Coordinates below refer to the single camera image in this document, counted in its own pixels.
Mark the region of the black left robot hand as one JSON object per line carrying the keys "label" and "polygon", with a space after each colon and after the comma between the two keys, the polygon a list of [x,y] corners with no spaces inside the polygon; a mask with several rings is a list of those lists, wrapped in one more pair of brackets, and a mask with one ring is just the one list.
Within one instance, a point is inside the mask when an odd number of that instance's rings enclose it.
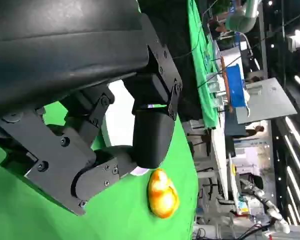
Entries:
{"label": "black left robot hand", "polygon": [[[131,146],[91,148],[122,80]],[[2,165],[75,215],[170,147],[182,79],[135,0],[0,0]]]}

